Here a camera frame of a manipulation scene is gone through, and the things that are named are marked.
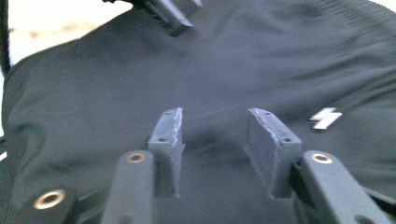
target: white logo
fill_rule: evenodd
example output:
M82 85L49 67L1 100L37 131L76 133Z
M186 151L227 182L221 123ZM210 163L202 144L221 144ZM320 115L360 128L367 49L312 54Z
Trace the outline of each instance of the white logo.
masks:
M326 107L312 116L310 120L315 122L313 128L316 130L326 130L329 128L330 125L343 115L342 113L334 112L336 109L335 107Z

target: metal grommet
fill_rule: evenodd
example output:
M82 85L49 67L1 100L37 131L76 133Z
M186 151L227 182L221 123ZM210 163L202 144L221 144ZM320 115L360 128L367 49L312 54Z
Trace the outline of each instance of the metal grommet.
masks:
M66 194L64 193L64 190L62 189L57 189L54 191L47 192L43 195L41 195L34 204L35 209L47 209L51 208L53 206L58 205L61 203L64 198L66 197Z
M311 159L318 163L323 163L323 164L332 163L332 159L328 156L323 155L323 154L314 154L314 155L312 155Z
M134 153L128 157L128 162L138 163L143 161L146 158L146 155L143 153Z

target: screw hole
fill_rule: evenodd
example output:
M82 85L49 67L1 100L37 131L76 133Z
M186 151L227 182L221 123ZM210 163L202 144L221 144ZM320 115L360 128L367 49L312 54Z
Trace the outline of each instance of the screw hole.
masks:
M323 163L323 164L330 164L332 163L332 159L328 156L325 156L323 154L314 154L312 155L312 160L319 162L319 163Z
M359 224L375 224L370 218L364 216L355 216L355 220Z
M135 154L132 154L131 156L129 156L128 162L138 163L138 162L143 161L145 158L146 158L145 154L135 153Z
M64 190L58 189L41 195L34 204L34 208L38 210L54 207L64 200Z

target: black fabric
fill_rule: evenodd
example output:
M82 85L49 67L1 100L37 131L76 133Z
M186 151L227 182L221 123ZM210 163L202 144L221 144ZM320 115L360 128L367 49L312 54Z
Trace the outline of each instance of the black fabric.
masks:
M242 147L248 108L274 112L303 141L338 157L364 187L396 198L396 17L366 1L207 0L168 36L132 9L80 40L14 66L3 124L10 207L40 189L85 195L118 158L144 148L165 110L184 108L181 197L161 223L293 223ZM326 132L307 120L344 114Z

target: gray plastic tab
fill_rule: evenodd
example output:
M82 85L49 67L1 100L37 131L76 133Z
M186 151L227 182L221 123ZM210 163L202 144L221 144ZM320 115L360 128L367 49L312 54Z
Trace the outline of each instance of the gray plastic tab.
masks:
M157 166L155 196L178 195L181 156L184 144L181 136L182 108L163 113L148 140L148 150Z
M269 195L289 198L290 165L302 155L302 141L273 113L259 108L249 111L245 151L262 181L267 182Z

